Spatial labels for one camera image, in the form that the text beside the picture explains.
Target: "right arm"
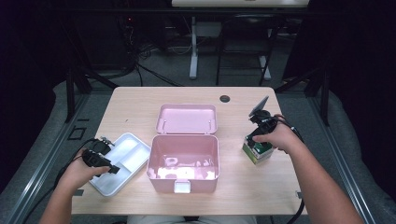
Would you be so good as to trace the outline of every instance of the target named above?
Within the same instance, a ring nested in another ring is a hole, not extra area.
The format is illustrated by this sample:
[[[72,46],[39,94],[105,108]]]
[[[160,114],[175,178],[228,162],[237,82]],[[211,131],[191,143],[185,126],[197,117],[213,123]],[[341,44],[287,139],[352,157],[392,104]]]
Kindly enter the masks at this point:
[[[272,133],[253,140],[270,142],[290,155],[312,223],[363,223],[349,198],[289,127],[279,122]]]

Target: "box latch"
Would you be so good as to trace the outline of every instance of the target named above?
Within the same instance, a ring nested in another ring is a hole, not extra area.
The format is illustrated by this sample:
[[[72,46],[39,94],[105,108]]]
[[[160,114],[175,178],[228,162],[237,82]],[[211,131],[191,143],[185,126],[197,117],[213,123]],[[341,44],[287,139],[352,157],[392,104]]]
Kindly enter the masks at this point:
[[[191,183],[189,180],[176,180],[175,193],[191,193]]]

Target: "person's left hand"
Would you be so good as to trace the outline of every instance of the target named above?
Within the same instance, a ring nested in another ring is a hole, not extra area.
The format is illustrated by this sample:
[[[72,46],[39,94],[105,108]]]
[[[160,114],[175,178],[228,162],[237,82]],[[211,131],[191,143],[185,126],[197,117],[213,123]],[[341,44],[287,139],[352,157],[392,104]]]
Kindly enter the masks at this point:
[[[76,190],[81,188],[95,175],[101,175],[110,170],[108,166],[89,167],[82,160],[81,155],[85,149],[81,149],[76,155],[76,159],[70,163],[66,171],[59,180],[58,186],[63,189]]]

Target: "black chair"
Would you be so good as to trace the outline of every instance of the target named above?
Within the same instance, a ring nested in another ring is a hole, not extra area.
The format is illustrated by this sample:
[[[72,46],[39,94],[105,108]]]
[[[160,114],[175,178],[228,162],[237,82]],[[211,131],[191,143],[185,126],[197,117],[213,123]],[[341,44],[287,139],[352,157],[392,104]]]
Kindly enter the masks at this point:
[[[219,85],[220,69],[261,69],[261,86],[277,34],[284,23],[283,17],[268,14],[238,14],[225,20],[219,34],[216,85]],[[235,66],[240,62],[234,62],[232,66],[224,66],[221,63],[226,53],[256,55],[258,63],[260,57],[265,57],[265,65]]]

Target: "hand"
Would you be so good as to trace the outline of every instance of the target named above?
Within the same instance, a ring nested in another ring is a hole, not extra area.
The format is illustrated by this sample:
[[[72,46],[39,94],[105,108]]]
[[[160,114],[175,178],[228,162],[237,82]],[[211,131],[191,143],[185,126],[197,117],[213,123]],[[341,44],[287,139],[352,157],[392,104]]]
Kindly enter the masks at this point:
[[[290,153],[296,145],[304,144],[290,129],[290,127],[286,126],[282,122],[278,122],[276,128],[271,133],[253,136],[253,141],[269,142],[274,147],[278,147],[287,153]]]
[[[101,175],[110,170],[110,167],[89,167],[82,160],[81,155],[85,149],[81,149],[75,157],[75,160],[70,163],[66,171],[59,180],[58,186],[63,189],[75,191],[86,184],[95,175]]]

